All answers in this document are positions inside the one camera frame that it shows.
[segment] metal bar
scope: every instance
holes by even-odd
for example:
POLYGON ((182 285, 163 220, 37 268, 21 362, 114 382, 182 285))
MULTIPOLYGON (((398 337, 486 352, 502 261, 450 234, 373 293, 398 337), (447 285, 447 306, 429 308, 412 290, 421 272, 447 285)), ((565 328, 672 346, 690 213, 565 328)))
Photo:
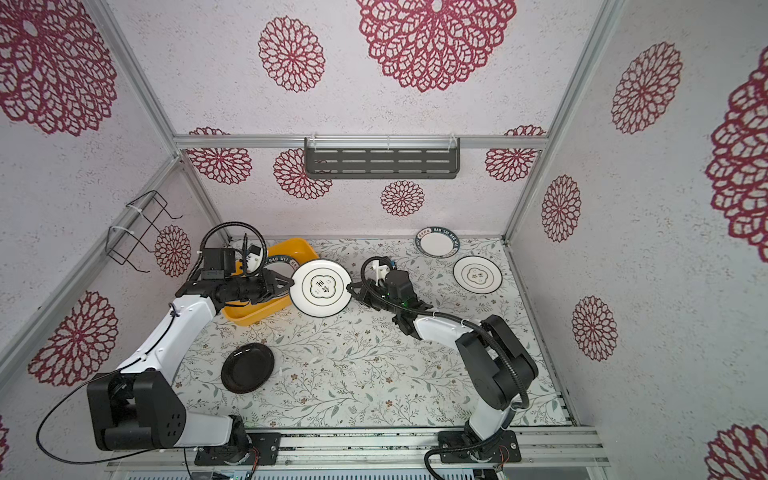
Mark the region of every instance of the metal bar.
MULTIPOLYGON (((304 148, 310 138, 315 148, 398 148, 445 150, 455 145, 449 135, 176 135, 174 141, 184 148, 304 148)), ((509 137, 507 135, 462 135, 462 148, 532 148, 543 149, 547 137, 509 137)))
POLYGON ((511 247, 508 244, 504 245, 504 253, 507 256, 507 262, 509 263, 509 268, 512 271, 512 276, 515 278, 515 285, 518 288, 518 292, 520 293, 520 299, 523 302, 523 307, 525 308, 525 312, 528 314, 528 321, 531 323, 531 328, 533 329, 534 336, 536 337, 536 340, 538 341, 539 349, 541 350, 541 357, 544 359, 544 364, 547 366, 547 370, 549 371, 549 376, 552 379, 552 384, 554 385, 554 389, 560 393, 563 397, 563 402, 565 403, 565 408, 568 411, 568 414, 571 416, 571 421, 575 423, 575 425, 580 425, 581 422, 579 422, 578 413, 573 410, 573 402, 571 401, 571 395, 568 393, 568 390, 563 386, 562 382, 560 381, 560 377, 558 377, 558 369, 555 368, 554 362, 552 361, 552 355, 549 353, 549 348, 547 347, 547 343, 544 340, 544 336, 541 333, 541 327, 538 324, 538 321, 536 320, 536 314, 533 310, 533 305, 531 304, 531 299, 528 298, 528 289, 525 288, 525 283, 523 282, 522 277, 520 276, 520 271, 518 270, 518 266, 515 263, 515 258, 512 256, 512 250, 511 247))
MULTIPOLYGON (((184 178, 187 179, 187 183, 192 189, 194 197, 197 200, 197 204, 200 206, 200 209, 205 213, 206 217, 208 217, 208 221, 210 222, 210 225, 213 227, 214 225, 223 223, 224 220, 222 220, 221 218, 219 209, 216 208, 216 204, 214 203, 214 201, 210 199, 210 196, 208 195, 207 190, 205 190, 205 186, 203 185, 203 182, 200 180, 200 176, 197 172, 197 168, 195 168, 194 165, 192 165, 192 162, 190 161, 189 155, 187 155, 186 151, 181 151, 180 161, 181 161, 181 171, 184 172, 184 178)), ((219 230, 217 233, 219 234, 219 237, 221 237, 221 240, 223 241, 223 245, 227 245, 230 241, 229 233, 227 232, 227 229, 224 228, 222 230, 219 230)))
POLYGON ((83 6, 98 27, 101 37, 112 53, 112 58, 120 66, 128 83, 136 93, 139 103, 149 115, 150 121, 166 150, 169 154, 176 154, 178 149, 174 144, 174 129, 170 120, 168 120, 157 96, 152 91, 147 77, 139 67, 136 55, 123 35, 123 31, 120 30, 118 21, 112 14, 106 0, 83 0, 83 6))
MULTIPOLYGON (((281 431, 286 436, 280 441, 277 463, 259 469, 421 468, 425 451, 437 444, 437 433, 445 430, 447 429, 272 429, 273 432, 281 431)), ((514 430, 523 461, 508 465, 510 468, 608 465, 601 440, 592 427, 521 427, 514 430)), ((266 429, 250 431, 265 432, 266 429)), ((171 449, 111 462, 107 470, 170 471, 178 469, 179 464, 183 465, 182 461, 181 450, 171 449)), ((432 458, 432 464, 442 465, 438 456, 432 458)), ((487 468, 490 465, 472 463, 450 466, 487 468)), ((190 468, 210 469, 192 465, 190 468)), ((227 467, 235 471, 248 468, 246 465, 227 467)))
MULTIPOLYGON (((169 157, 163 166, 144 185, 141 192, 157 190, 160 185, 174 172, 178 166, 175 158, 169 157)), ((151 201, 147 195, 137 207, 143 209, 151 201)), ((139 217, 134 208, 125 207, 122 213, 111 225, 130 229, 132 223, 139 217)), ((112 235, 107 249, 115 247, 122 239, 122 234, 112 235)), ((83 255, 80 261, 70 270, 67 276, 51 292, 48 298, 38 308, 13 340, 0 353, 0 392, 5 392, 6 385, 16 372, 24 370, 24 364, 35 355, 39 346, 51 335, 51 332, 69 313, 74 303, 80 298, 88 285, 91 284, 107 262, 104 242, 107 241, 105 231, 93 246, 83 255)))
MULTIPOLYGON (((139 61, 128 44, 128 40, 118 24, 118 20, 114 17, 111 8, 109 8, 107 0, 83 0, 83 6, 98 27, 101 37, 112 53, 112 57, 120 66, 123 75, 128 80, 128 84, 134 90, 139 104, 147 112, 147 116, 157 132, 157 136, 163 142, 165 149, 169 154, 178 157, 180 151, 174 142, 174 127, 165 114, 160 101, 157 99, 157 95, 154 93, 149 80, 147 80, 147 76, 141 70, 139 61)), ((208 197, 200 180, 193 181, 189 174, 187 174, 187 179, 190 181, 192 191, 203 208, 203 212, 211 222, 211 226, 222 223, 221 215, 208 197)), ((227 229, 224 229, 220 230, 220 235, 228 237, 229 233, 227 229)))
POLYGON ((548 138, 550 141, 534 163, 531 174, 528 176, 528 181, 525 182, 525 188, 520 196, 521 199, 515 205, 515 210, 507 224, 504 235, 507 242, 511 242, 520 219, 531 206, 531 202, 536 197, 539 189, 543 187, 540 183, 548 170, 551 159, 565 137, 568 125, 576 114, 577 106, 582 97, 584 97, 589 81, 597 70, 608 39, 618 24, 624 3, 625 0, 604 0, 598 14, 598 19, 594 23, 574 74, 571 76, 571 81, 568 84, 565 95, 560 102, 558 113, 555 115, 552 126, 549 128, 548 138))
MULTIPOLYGON (((340 427, 328 429, 248 429, 248 433, 280 433, 282 435, 437 435, 440 432, 462 432, 463 426, 452 427, 340 427)), ((595 427, 590 426, 515 426, 510 428, 516 435, 555 434, 555 435, 597 435, 595 427)))

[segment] red floral pattern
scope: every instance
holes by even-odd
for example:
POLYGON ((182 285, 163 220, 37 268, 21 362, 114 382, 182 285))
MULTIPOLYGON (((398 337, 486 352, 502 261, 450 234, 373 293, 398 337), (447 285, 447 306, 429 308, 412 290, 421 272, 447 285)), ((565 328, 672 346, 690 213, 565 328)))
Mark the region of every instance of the red floral pattern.
POLYGON ((550 240, 561 242, 570 237, 581 215, 578 185, 568 175, 557 177, 541 202, 541 224, 550 240))
POLYGON ((288 91, 307 91, 325 71, 323 47, 310 27, 283 17, 266 24, 259 40, 259 58, 267 74, 288 91))
MULTIPOLYGON (((547 132, 534 125, 520 125, 504 135, 542 136, 547 132)), ((485 154, 485 169, 496 180, 505 182, 526 178, 538 152, 534 148, 494 148, 485 154)))
POLYGON ((600 362, 613 354, 618 339, 616 322, 603 300, 594 296, 581 299, 574 309, 571 325, 578 348, 586 356, 600 362))
POLYGON ((728 107, 711 137, 711 205, 729 220, 728 234, 757 247, 768 263, 768 48, 749 80, 730 94, 728 107))
POLYGON ((85 292, 27 370, 40 383, 73 386, 96 373, 114 348, 118 318, 99 292, 85 292))
POLYGON ((616 128, 633 134, 654 124, 674 98, 682 69, 680 52, 665 41, 638 55, 616 86, 611 109, 616 128))
POLYGON ((180 276, 187 271, 192 247, 187 234, 176 225, 167 225, 154 242, 154 259, 168 276, 180 276))
POLYGON ((413 182, 398 180, 384 187, 381 196, 384 210, 397 217, 407 217, 424 204, 424 190, 413 182))
POLYGON ((5 454, 8 453, 8 429, 2 424, 0 415, 0 472, 2 472, 2 463, 5 460, 5 454))
POLYGON ((768 478, 768 432, 760 425, 732 425, 707 443, 704 458, 709 480, 765 480, 768 478))
POLYGON ((0 52, 0 103, 11 120, 78 136, 111 116, 118 74, 80 2, 3 0, 0 52))
POLYGON ((322 197, 333 185, 332 180, 314 180, 307 177, 304 169, 304 150, 299 148, 280 153, 275 159, 274 175, 280 188, 304 200, 322 197))
MULTIPOLYGON (((218 128, 196 128, 190 135, 228 135, 218 128)), ((192 165, 220 184, 238 184, 250 175, 250 156, 245 148, 190 148, 192 165)))
POLYGON ((403 87, 445 90, 488 63, 514 0, 357 0, 360 33, 382 73, 403 87))

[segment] table surface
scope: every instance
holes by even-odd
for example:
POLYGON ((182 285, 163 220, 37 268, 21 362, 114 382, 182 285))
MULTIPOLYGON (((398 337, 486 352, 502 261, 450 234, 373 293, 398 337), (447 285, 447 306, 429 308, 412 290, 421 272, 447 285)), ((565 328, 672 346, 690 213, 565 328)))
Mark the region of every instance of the table surface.
MULTIPOLYGON (((504 318, 538 365, 531 407, 512 425, 570 425, 555 391, 499 239, 461 239, 448 259, 422 255, 413 240, 310 240, 321 258, 341 263, 353 280, 367 258, 389 256, 410 272, 414 290, 437 310, 466 318, 504 318), (488 295, 462 289, 453 265, 468 255, 486 257, 502 270, 501 288, 488 295)), ((237 326, 216 316, 197 336, 174 380, 185 406, 196 412, 241 415, 256 427, 381 427, 463 425, 478 398, 457 352, 403 335, 392 314, 356 301, 318 319, 295 306, 260 323, 237 326), (261 342, 275 355, 270 379, 238 395, 221 383, 226 357, 245 343, 261 342)))

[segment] plate with blue rim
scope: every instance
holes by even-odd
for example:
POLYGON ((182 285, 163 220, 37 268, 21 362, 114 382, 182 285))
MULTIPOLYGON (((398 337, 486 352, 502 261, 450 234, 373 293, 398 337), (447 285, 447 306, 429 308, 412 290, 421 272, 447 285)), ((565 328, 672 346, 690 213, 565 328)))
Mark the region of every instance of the plate with blue rim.
POLYGON ((426 227, 414 239, 419 252, 432 258, 449 258, 458 253, 458 236, 445 227, 426 227))

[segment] patterned wall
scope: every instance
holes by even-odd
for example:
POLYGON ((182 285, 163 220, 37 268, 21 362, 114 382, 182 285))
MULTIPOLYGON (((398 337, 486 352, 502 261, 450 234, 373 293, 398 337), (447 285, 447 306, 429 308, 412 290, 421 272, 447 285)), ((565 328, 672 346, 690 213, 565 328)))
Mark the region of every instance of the patterned wall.
MULTIPOLYGON (((191 251, 211 225, 198 209, 186 179, 172 174, 160 192, 168 201, 158 230, 147 233, 149 248, 138 247, 128 263, 111 260, 72 306, 50 338, 40 345, 26 371, 0 399, 0 476, 3 478, 95 478, 102 465, 72 466, 37 450, 35 431, 48 410, 73 386, 96 372, 108 372, 142 344, 166 314, 167 304, 191 267, 191 251)), ((145 213, 153 217, 157 207, 145 213)), ((143 232, 145 220, 132 229, 143 232)), ((133 242, 118 250, 127 254, 133 242)), ((76 461, 106 458, 96 448, 85 390, 69 399, 46 423, 43 445, 55 455, 76 461)))
POLYGON ((513 239, 623 479, 768 475, 766 18, 630 3, 513 239))
MULTIPOLYGON (((183 134, 545 134, 599 0, 111 6, 183 134)), ((463 151, 449 181, 309 180, 299 150, 193 151, 226 218, 269 235, 500 234, 533 151, 463 151)))
POLYGON ((166 158, 82 6, 41 5, 0 14, 0 348, 166 158))

